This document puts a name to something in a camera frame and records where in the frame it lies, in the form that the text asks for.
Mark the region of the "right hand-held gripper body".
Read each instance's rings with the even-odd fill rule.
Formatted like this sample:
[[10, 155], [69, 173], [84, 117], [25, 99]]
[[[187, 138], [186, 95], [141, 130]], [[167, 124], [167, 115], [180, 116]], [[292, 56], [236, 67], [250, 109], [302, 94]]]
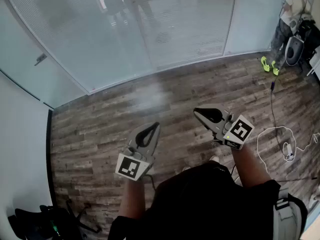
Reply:
[[222, 120], [215, 126], [217, 133], [213, 141], [241, 150], [255, 127], [242, 114], [237, 115], [227, 110], [222, 111]]

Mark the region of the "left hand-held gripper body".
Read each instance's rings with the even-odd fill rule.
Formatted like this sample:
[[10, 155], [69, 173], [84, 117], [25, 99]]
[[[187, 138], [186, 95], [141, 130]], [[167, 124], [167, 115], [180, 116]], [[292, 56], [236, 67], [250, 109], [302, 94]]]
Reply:
[[126, 145], [118, 155], [115, 173], [132, 181], [138, 181], [152, 168], [154, 147], [134, 148]]

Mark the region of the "sliding glass door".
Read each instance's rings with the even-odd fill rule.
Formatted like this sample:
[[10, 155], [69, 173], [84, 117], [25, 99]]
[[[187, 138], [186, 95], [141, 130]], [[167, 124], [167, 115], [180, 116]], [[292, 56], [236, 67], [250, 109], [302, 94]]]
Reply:
[[9, 0], [57, 63], [92, 93], [153, 68], [131, 0]]

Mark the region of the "person's left forearm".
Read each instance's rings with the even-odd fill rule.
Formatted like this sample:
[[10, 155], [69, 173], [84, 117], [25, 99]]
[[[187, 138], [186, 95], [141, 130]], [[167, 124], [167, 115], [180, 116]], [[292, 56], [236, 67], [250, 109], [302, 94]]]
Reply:
[[145, 184], [142, 179], [137, 181], [125, 179], [123, 195], [118, 216], [140, 219], [146, 211]]

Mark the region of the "person's right forearm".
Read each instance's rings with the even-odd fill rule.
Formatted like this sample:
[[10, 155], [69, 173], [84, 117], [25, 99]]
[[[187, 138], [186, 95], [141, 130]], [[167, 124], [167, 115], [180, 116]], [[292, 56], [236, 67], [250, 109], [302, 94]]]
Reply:
[[240, 150], [232, 148], [231, 152], [243, 187], [251, 188], [271, 180], [247, 144]]

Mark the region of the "white power adapter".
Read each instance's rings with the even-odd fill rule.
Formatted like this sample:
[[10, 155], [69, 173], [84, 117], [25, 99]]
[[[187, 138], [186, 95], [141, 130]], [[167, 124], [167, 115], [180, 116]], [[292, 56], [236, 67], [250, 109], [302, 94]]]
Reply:
[[294, 159], [295, 159], [295, 154], [292, 150], [292, 147], [289, 143], [285, 142], [283, 144], [283, 152], [284, 152], [284, 155], [283, 155], [283, 158], [286, 162], [293, 162]]

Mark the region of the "black chair base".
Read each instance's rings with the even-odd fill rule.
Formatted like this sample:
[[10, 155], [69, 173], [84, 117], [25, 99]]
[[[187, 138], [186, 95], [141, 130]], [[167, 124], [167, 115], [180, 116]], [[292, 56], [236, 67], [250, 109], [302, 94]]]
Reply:
[[96, 229], [93, 229], [93, 228], [91, 228], [91, 227], [89, 227], [89, 226], [87, 226], [87, 225], [85, 225], [85, 224], [83, 224], [81, 222], [81, 218], [87, 212], [87, 209], [92, 207], [90, 203], [85, 203], [84, 204], [84, 208], [80, 211], [80, 213], [77, 216], [75, 216], [75, 214], [74, 214], [74, 212], [73, 212], [73, 210], [71, 208], [71, 204], [73, 203], [72, 200], [71, 199], [67, 199], [65, 201], [65, 203], [66, 203], [67, 210], [68, 210], [70, 216], [75, 220], [76, 225], [78, 227], [80, 227], [82, 229], [85, 229], [85, 230], [88, 230], [88, 231], [90, 231], [92, 233], [95, 233], [95, 234], [98, 234], [98, 233], [100, 233], [102, 231], [102, 229], [101, 229], [101, 227], [99, 225], [96, 226]]

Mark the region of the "person's black shirt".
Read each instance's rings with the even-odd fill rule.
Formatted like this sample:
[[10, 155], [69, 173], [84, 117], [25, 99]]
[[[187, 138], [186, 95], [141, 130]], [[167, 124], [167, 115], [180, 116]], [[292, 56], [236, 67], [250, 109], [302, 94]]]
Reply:
[[280, 188], [275, 180], [242, 187], [225, 166], [207, 162], [162, 182], [141, 218], [118, 216], [108, 240], [273, 240], [275, 229], [296, 240], [308, 211], [288, 195], [285, 225]]

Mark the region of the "black skirting board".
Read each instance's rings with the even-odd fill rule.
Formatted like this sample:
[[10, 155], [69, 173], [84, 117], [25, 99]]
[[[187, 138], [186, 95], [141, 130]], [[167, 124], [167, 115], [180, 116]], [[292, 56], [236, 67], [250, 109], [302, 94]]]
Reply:
[[52, 205], [54, 207], [58, 206], [57, 198], [55, 194], [54, 181], [53, 181], [53, 173], [52, 173], [52, 163], [51, 163], [51, 128], [52, 128], [52, 115], [53, 111], [48, 110], [47, 115], [47, 124], [46, 124], [46, 171], [47, 171], [47, 180], [48, 180], [48, 188], [52, 201]]

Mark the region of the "white desk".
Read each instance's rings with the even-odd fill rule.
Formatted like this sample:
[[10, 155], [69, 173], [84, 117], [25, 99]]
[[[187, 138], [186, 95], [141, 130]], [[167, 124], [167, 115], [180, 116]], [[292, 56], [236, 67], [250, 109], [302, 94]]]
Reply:
[[320, 51], [313, 55], [309, 61], [309, 65], [311, 66], [311, 69], [306, 76], [315, 74], [320, 79]]

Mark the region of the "black office chair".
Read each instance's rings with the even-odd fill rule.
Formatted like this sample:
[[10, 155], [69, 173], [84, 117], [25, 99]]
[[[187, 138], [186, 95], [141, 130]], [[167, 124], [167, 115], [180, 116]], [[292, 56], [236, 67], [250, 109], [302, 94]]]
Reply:
[[313, 19], [303, 20], [298, 27], [298, 35], [304, 41], [302, 58], [309, 63], [320, 46], [320, 30]]

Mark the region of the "frosted glass door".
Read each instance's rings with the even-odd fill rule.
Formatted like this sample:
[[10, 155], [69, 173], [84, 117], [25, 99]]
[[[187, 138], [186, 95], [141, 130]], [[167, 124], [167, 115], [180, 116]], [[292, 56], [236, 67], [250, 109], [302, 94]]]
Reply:
[[[34, 66], [42, 54], [47, 58]], [[0, 0], [0, 73], [53, 109], [87, 94], [36, 41], [9, 0]]]

